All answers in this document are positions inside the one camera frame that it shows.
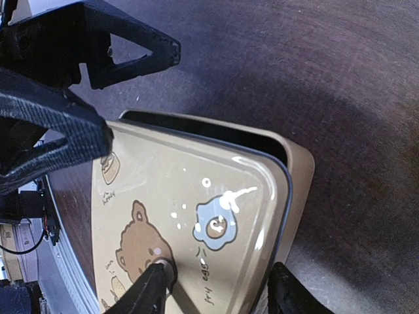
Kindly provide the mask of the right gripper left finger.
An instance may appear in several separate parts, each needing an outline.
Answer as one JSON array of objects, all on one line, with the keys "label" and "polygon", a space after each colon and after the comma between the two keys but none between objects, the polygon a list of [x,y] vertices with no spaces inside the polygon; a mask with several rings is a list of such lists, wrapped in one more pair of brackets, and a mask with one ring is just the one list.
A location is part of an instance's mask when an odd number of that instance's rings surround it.
[{"label": "right gripper left finger", "polygon": [[130,286],[125,288],[118,277],[111,279],[110,292],[115,303],[103,303],[105,313],[164,313],[166,298],[177,281],[177,268],[168,260],[151,264]]}]

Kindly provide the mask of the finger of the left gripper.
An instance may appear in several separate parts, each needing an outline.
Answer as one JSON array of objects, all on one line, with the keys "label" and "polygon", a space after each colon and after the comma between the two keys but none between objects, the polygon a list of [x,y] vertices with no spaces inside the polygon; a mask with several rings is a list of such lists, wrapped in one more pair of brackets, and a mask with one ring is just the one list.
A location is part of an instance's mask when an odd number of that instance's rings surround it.
[{"label": "finger of the left gripper", "polygon": [[[102,90],[179,64],[181,44],[173,37],[105,1],[83,1],[82,7],[86,66],[93,90]],[[137,49],[138,57],[115,62],[111,37],[130,43]]]}]

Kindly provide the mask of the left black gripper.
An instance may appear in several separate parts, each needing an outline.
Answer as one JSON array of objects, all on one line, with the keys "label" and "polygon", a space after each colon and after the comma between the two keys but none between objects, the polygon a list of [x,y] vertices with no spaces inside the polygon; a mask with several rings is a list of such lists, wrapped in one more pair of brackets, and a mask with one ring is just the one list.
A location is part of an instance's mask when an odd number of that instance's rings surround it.
[{"label": "left black gripper", "polygon": [[108,62],[108,34],[91,13],[78,1],[1,28],[2,194],[111,152],[113,132],[95,108],[55,89],[79,84],[80,64]]}]

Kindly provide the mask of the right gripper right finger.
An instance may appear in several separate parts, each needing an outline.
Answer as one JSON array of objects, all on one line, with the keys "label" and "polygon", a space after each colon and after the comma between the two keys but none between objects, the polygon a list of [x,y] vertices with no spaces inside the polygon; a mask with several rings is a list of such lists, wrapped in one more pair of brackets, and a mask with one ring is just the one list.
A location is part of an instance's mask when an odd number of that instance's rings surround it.
[{"label": "right gripper right finger", "polygon": [[333,314],[321,304],[282,262],[276,262],[268,278],[269,314]]}]

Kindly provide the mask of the bear print tin lid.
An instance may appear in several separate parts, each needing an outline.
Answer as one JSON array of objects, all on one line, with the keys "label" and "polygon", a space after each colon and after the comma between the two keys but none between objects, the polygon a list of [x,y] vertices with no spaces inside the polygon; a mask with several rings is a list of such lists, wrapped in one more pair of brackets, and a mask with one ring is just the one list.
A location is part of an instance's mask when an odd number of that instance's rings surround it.
[{"label": "bear print tin lid", "polygon": [[266,283],[287,203],[285,175],[265,156],[110,122],[110,155],[92,164],[92,252],[99,311],[157,260],[177,281],[167,313],[251,313]]}]

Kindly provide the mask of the beige rectangular tin box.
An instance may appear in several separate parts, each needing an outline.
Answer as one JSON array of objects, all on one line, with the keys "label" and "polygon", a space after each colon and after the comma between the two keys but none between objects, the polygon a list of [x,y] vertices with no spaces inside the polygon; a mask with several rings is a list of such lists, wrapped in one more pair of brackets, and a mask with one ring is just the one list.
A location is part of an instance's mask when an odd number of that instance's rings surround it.
[{"label": "beige rectangular tin box", "polygon": [[309,150],[273,131],[186,114],[126,110],[118,120],[222,143],[275,162],[285,175],[288,195],[265,273],[270,273],[274,263],[287,260],[314,176]]}]

